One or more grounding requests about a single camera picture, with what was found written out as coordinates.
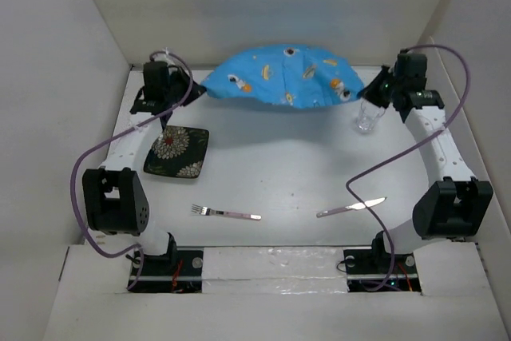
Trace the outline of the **black floral square plate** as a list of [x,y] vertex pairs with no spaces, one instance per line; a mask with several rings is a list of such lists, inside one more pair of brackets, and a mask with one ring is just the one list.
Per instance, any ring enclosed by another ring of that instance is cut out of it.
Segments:
[[170,178],[196,179],[206,156],[209,131],[168,125],[153,142],[143,170]]

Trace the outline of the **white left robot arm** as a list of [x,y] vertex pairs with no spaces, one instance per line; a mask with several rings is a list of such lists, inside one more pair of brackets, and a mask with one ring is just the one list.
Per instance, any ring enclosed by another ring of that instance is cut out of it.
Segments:
[[176,269],[178,255],[168,248],[170,234],[150,217],[137,170],[164,132],[173,110],[197,99],[204,89],[186,65],[148,61],[142,74],[143,85],[129,109],[127,129],[113,136],[114,148],[99,167],[83,173],[86,218],[81,225],[93,246],[97,245],[94,232],[133,239],[132,249],[150,255],[152,267],[166,275]]

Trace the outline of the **clear drinking glass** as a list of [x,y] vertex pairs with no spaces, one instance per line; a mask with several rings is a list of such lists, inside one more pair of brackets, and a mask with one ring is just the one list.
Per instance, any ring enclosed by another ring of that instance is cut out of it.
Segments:
[[360,133],[371,133],[385,112],[385,108],[378,107],[377,105],[362,99],[358,115],[354,120],[355,129]]

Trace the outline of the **pink handled knife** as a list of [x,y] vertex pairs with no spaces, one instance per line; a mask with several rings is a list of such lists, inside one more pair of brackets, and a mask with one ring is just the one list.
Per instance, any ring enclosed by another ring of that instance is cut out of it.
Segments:
[[343,206],[341,208],[334,208],[334,209],[318,212],[316,214],[316,217],[323,218],[323,217],[333,216],[333,215],[344,213],[344,212],[358,211],[358,210],[363,210],[366,208],[372,208],[376,205],[381,204],[385,200],[386,200],[386,197],[379,197],[379,198],[376,198],[373,200],[366,200],[363,202],[358,202],[358,203],[350,204],[347,206]]

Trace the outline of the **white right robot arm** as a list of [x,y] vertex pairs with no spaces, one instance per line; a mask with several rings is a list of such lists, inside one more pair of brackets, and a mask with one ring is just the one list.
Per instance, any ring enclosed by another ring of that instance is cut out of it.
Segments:
[[422,46],[401,50],[394,66],[383,66],[358,97],[376,107],[394,107],[416,143],[428,177],[429,188],[413,207],[411,218],[378,234],[369,252],[369,262],[378,272],[388,272],[398,255],[440,240],[477,234],[493,187],[479,180],[463,161],[449,131],[460,113],[450,116],[440,93],[426,87],[427,57]]

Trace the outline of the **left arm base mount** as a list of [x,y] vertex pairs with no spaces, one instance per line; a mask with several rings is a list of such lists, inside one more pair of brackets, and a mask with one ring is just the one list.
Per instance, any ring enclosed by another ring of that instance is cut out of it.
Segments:
[[178,248],[173,261],[146,256],[132,293],[193,294],[202,292],[203,248]]

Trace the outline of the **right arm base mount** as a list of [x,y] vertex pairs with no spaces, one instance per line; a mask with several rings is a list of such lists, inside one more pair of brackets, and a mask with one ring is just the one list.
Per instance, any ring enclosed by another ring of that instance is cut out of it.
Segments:
[[[386,278],[390,270],[390,257],[384,255],[377,258],[370,248],[345,248],[343,259],[336,267],[345,274],[350,293],[370,293]],[[422,291],[413,253],[395,256],[392,272],[378,289],[380,291]]]

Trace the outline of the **blue space print cloth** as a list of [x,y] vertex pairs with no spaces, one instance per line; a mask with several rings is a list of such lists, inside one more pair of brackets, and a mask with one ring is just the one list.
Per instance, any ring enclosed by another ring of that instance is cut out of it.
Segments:
[[239,52],[202,82],[210,97],[249,97],[311,109],[358,99],[364,83],[347,59],[324,48],[279,44]]

